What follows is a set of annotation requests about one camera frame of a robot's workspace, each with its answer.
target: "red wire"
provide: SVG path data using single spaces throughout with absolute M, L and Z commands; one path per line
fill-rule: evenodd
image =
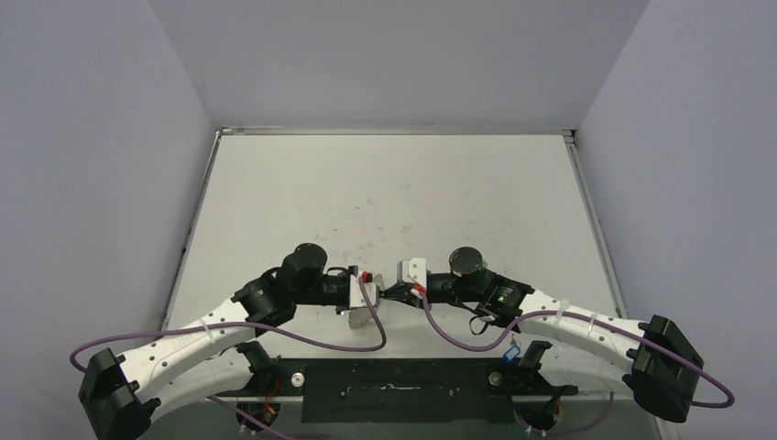
M 262 411 L 263 414 L 267 415 L 267 412 L 269 411 L 269 403 L 272 401 L 272 398 L 275 397 L 275 395 L 278 393 L 278 390 L 280 389 L 280 378 L 275 378 L 275 388 L 272 389 L 270 394 L 265 396 L 265 407 Z

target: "blue clip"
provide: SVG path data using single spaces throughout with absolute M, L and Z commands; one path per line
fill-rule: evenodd
M 520 347 L 510 346 L 510 348 L 508 348 L 508 351 L 506 351 L 505 354 L 502 355 L 502 358 L 505 359 L 505 362 L 509 363 L 515 360 L 518 356 L 520 356 Z

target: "small white object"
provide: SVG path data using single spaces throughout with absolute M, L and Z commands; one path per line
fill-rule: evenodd
M 426 289 L 426 258 L 404 259 L 399 264 L 398 279 L 408 284 L 418 284 Z M 411 289 L 410 293 L 421 298 L 421 293 L 416 289 Z
M 553 321 L 553 333 L 557 341 L 561 340 L 561 334 L 559 333 L 559 325 L 561 325 L 561 318 L 564 316 L 564 311 L 569 308 L 569 300 L 561 300 L 559 310 L 556 311 L 556 318 Z
M 594 331 L 594 323 L 596 322 L 596 319 L 598 318 L 599 313 L 591 313 L 591 320 L 588 321 L 588 333 L 585 335 L 585 339 L 588 340 L 588 347 L 590 348 L 589 352 L 594 352 L 594 345 L 591 342 L 591 332 Z
M 294 373 L 291 375 L 291 385 L 295 388 L 299 388 L 305 384 L 305 376 L 302 373 Z
M 215 344 L 216 340 L 213 337 L 213 332 L 211 332 L 211 329 L 208 328 L 208 323 L 206 323 L 204 319 L 200 318 L 200 324 L 202 325 L 202 327 L 204 327 L 205 334 L 208 335 L 208 339 L 211 340 L 211 344 Z
M 349 304 L 352 309 L 358 309 L 359 307 L 367 307 L 367 303 L 364 300 L 361 287 L 359 287 L 359 278 L 356 275 L 351 275 L 351 280 L 348 284 L 349 289 Z M 378 305 L 378 286 L 374 282 L 365 282 L 365 290 L 367 291 L 367 297 L 369 297 L 372 305 Z
M 623 382 L 626 370 L 601 357 L 568 346 L 552 346 L 542 355 L 540 375 L 550 385 L 575 385 L 581 394 L 615 392 L 632 396 L 633 391 Z

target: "metal edge trim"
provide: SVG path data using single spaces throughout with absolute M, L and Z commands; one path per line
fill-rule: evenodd
M 628 318 L 626 304 L 623 302 L 623 296 L 621 295 L 620 286 L 618 285 L 618 277 L 616 276 L 615 268 L 612 265 L 609 249 L 607 249 L 607 241 L 602 232 L 601 224 L 599 224 L 599 217 L 596 215 L 596 210 L 594 209 L 594 204 L 591 200 L 591 194 L 588 191 L 588 185 L 585 183 L 585 176 L 583 175 L 583 170 L 580 166 L 580 159 L 577 156 L 577 145 L 575 144 L 575 139 L 573 137 L 570 136 L 569 138 L 571 142 L 566 142 L 566 150 L 569 154 L 569 160 L 572 163 L 572 170 L 575 172 L 577 187 L 580 189 L 580 194 L 583 196 L 583 205 L 585 206 L 585 212 L 588 215 L 588 223 L 591 224 L 591 229 L 594 232 L 596 247 L 599 250 L 599 257 L 607 272 L 607 283 L 609 284 L 610 294 L 620 310 L 621 317 Z
M 265 396 L 250 396 L 250 397 L 227 397 L 227 396 L 219 396 L 220 399 L 223 399 L 228 402 L 264 402 Z M 589 396 L 564 396 L 565 402 L 604 402 L 609 397 L 609 393 L 598 393 L 597 395 L 589 395 Z M 547 396 L 512 396 L 511 400 L 513 402 L 547 402 L 548 397 Z M 276 396 L 272 398 L 273 402 L 276 403 L 284 403 L 284 402 L 303 402 L 304 396 Z M 629 402 L 632 401 L 631 398 L 627 398 L 624 396 L 615 396 L 616 402 Z M 675 438 L 667 437 L 667 439 L 670 440 L 676 440 Z
M 168 305 L 165 307 L 165 315 L 162 319 L 162 330 L 167 330 L 170 325 L 170 318 L 172 316 L 172 309 L 175 305 L 175 300 L 178 297 L 178 289 L 181 286 L 181 275 L 186 267 L 186 260 L 189 258 L 189 251 L 191 250 L 192 240 L 194 239 L 194 230 L 197 228 L 197 221 L 200 219 L 200 211 L 202 210 L 202 203 L 205 201 L 205 192 L 208 189 L 208 182 L 211 179 L 211 171 L 213 171 L 213 165 L 215 164 L 216 153 L 218 152 L 219 144 L 221 144 L 221 137 L 223 135 L 222 129 L 217 129 L 213 138 L 213 145 L 211 146 L 211 153 L 208 156 L 208 165 L 205 168 L 205 173 L 202 176 L 202 186 L 200 187 L 200 195 L 197 200 L 197 206 L 194 209 L 194 215 L 192 216 L 192 222 L 189 225 L 189 231 L 186 235 L 186 240 L 183 244 L 184 251 L 181 253 L 181 259 L 179 260 L 178 267 L 175 269 L 175 277 L 173 279 L 172 289 L 170 289 L 170 297 L 168 298 Z
M 418 124 L 411 126 L 385 126 L 374 128 L 342 127 L 316 128 L 294 126 L 225 126 L 224 136 L 256 135 L 561 135 L 572 136 L 571 130 L 521 130 L 509 126 L 437 126 Z

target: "cable tie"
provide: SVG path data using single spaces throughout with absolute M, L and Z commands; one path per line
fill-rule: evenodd
M 561 333 L 559 332 L 559 325 L 561 325 L 561 318 L 564 315 L 564 311 L 568 308 L 569 300 L 561 300 L 561 303 L 559 304 L 559 310 L 556 311 L 555 321 L 553 321 L 553 334 L 555 335 L 555 339 L 559 342 L 562 342 Z
M 585 339 L 588 340 L 588 348 L 591 349 L 591 354 L 595 354 L 594 351 L 594 344 L 591 342 L 591 332 L 594 331 L 594 323 L 596 322 L 596 318 L 599 316 L 599 313 L 591 313 L 591 321 L 588 322 L 588 332 L 585 334 Z
M 208 339 L 211 340 L 211 345 L 216 343 L 216 339 L 213 337 L 213 332 L 210 328 L 208 328 L 208 323 L 205 322 L 204 319 L 200 318 L 200 324 L 202 324 L 202 328 L 205 330 L 205 334 L 208 335 Z

